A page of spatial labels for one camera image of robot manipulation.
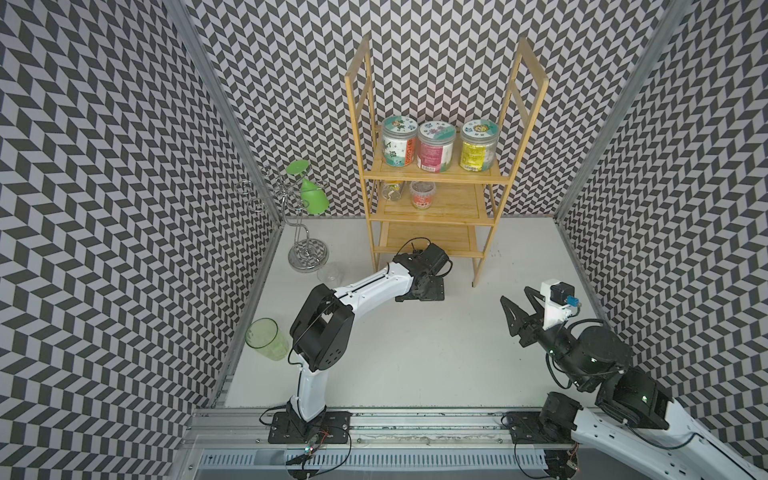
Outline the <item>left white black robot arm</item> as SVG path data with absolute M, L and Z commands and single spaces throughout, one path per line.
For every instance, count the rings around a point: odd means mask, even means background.
M 306 424 L 320 417 L 326 410 L 327 371 L 346 352 L 354 323 L 386 302 L 444 300 L 444 278 L 452 268 L 448 254 L 427 240 L 422 249 L 399 250 L 362 280 L 337 288 L 315 286 L 290 328 L 299 379 L 288 411 Z

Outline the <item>yellow label seed jar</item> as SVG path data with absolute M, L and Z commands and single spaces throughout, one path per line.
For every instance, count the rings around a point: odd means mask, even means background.
M 474 119 L 461 128 L 460 166 L 470 172 L 486 171 L 495 158 L 499 127 L 486 119 Z

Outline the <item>flower seed jar pink label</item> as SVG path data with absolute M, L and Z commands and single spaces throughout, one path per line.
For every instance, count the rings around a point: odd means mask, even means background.
M 453 156 L 456 129 L 450 123 L 431 120 L 417 131 L 417 162 L 420 169 L 439 173 L 449 168 Z

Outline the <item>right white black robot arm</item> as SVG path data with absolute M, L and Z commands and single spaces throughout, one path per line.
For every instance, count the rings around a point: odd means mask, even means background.
M 562 444 L 550 452 L 545 477 L 571 479 L 578 450 L 592 448 L 652 479 L 764 479 L 695 420 L 649 373 L 632 363 L 632 349 L 602 319 L 576 319 L 572 285 L 557 280 L 527 287 L 528 313 L 501 297 L 511 337 L 539 345 L 551 376 L 567 381 L 548 393 L 538 413 L 508 412 L 501 419 L 515 446 Z

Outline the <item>carrot seed jar red label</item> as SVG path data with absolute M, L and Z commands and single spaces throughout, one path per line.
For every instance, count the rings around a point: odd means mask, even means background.
M 382 128 L 385 163 L 392 167 L 406 167 L 413 162 L 419 124 L 410 116 L 391 116 Z

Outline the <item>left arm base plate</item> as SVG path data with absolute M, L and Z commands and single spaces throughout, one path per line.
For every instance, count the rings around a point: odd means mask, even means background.
M 326 411 L 311 422 L 305 422 L 292 411 L 278 412 L 269 428 L 269 444 L 300 445 L 323 442 L 324 445 L 341 445 L 350 440 L 349 411 Z

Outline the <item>small clear tub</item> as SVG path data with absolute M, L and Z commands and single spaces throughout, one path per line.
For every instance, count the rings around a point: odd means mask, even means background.
M 437 186 L 435 182 L 414 181 L 410 183 L 410 198 L 412 205 L 420 210 L 432 206 Z
M 381 195 L 388 201 L 397 202 L 402 198 L 404 185 L 404 182 L 385 181 L 381 188 Z

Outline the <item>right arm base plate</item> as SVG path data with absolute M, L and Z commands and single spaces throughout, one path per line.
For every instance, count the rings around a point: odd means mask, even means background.
M 571 435 L 553 420 L 541 420 L 540 411 L 508 411 L 501 417 L 515 443 L 570 444 Z

